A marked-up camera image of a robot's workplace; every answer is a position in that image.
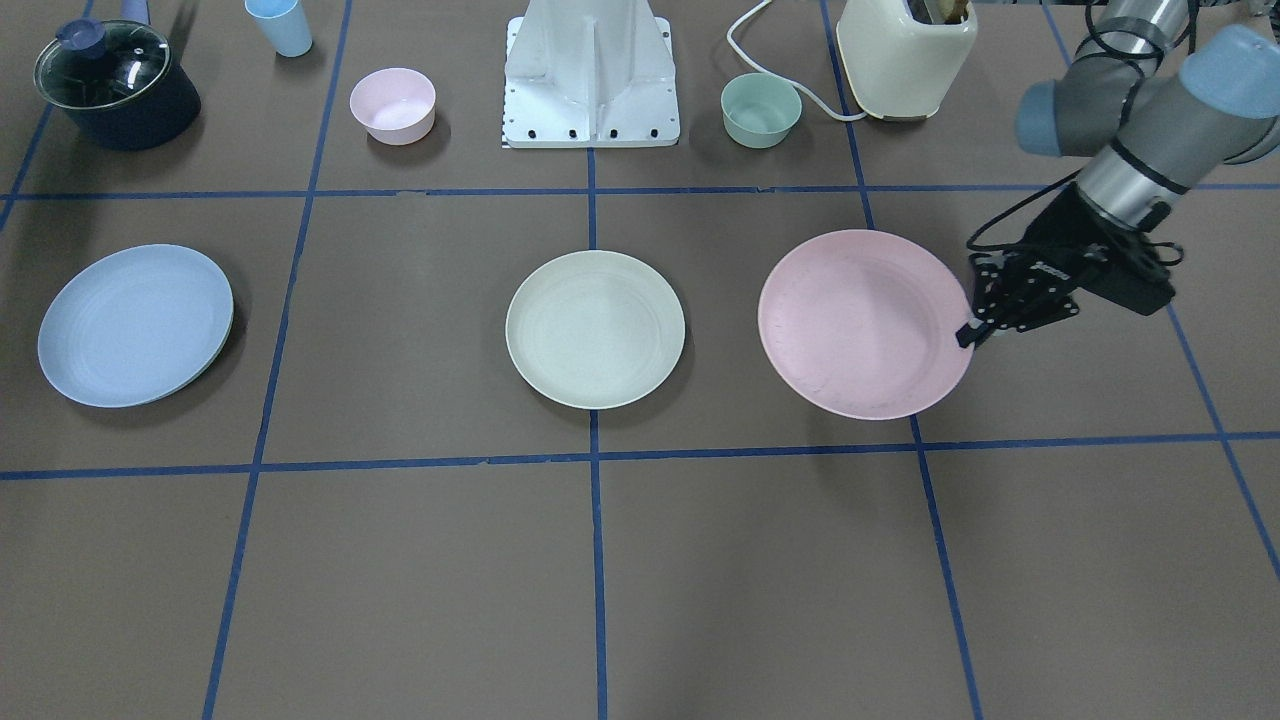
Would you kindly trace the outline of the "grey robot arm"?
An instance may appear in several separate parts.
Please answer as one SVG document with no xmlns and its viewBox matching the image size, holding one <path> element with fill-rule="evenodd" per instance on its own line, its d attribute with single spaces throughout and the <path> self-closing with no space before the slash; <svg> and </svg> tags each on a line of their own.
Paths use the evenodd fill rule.
<svg viewBox="0 0 1280 720">
<path fill-rule="evenodd" d="M 1158 74 L 1179 44 L 1194 41 L 1197 10 L 1194 1 L 1111 1 L 1087 19 L 1066 74 L 1024 94 L 1020 147 L 1085 165 L 1043 190 L 1050 202 L 1019 241 L 968 240 L 975 284 L 959 346 L 1075 316 L 1075 290 L 1143 316 L 1170 304 L 1183 251 L 1171 243 L 1162 258 L 1149 233 L 1216 168 L 1277 150 L 1274 38 L 1229 26 L 1190 47 L 1175 76 Z"/>
</svg>

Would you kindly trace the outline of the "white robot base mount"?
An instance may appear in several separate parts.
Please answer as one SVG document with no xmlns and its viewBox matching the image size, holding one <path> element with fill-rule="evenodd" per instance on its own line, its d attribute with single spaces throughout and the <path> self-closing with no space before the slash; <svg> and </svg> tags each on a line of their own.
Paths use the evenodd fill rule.
<svg viewBox="0 0 1280 720">
<path fill-rule="evenodd" d="M 506 26 L 502 143 L 650 149 L 681 136 L 672 28 L 648 1 L 531 1 Z"/>
</svg>

